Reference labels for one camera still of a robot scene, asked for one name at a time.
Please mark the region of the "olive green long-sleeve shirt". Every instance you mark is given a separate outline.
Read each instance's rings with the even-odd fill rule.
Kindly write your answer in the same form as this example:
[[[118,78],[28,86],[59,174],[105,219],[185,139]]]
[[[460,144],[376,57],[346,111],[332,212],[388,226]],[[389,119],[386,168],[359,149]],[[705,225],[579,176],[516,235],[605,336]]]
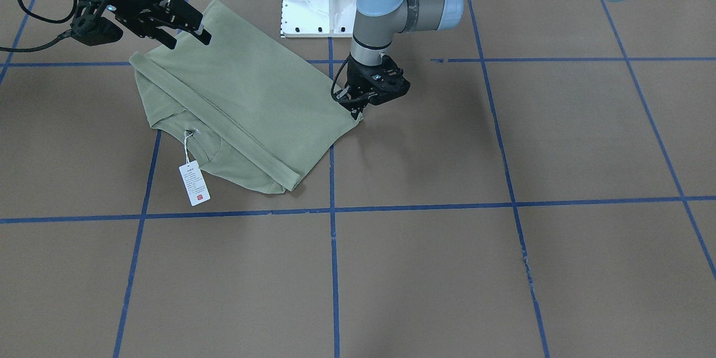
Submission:
[[[150,127],[199,168],[263,194],[295,190],[335,141],[358,126],[332,81],[219,0],[204,11],[204,45],[182,32],[130,57]]]

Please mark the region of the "white paper hang tag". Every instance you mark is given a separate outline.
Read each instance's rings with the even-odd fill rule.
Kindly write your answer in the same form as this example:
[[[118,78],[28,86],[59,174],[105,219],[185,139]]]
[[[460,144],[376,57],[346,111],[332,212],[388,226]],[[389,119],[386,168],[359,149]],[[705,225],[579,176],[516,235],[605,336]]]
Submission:
[[[189,156],[189,138],[194,134],[185,130],[182,135],[182,149],[184,153],[184,164],[179,166],[182,182],[186,188],[187,199],[191,206],[197,206],[211,199],[210,192],[205,182],[204,174],[199,167],[197,160],[191,160]]]

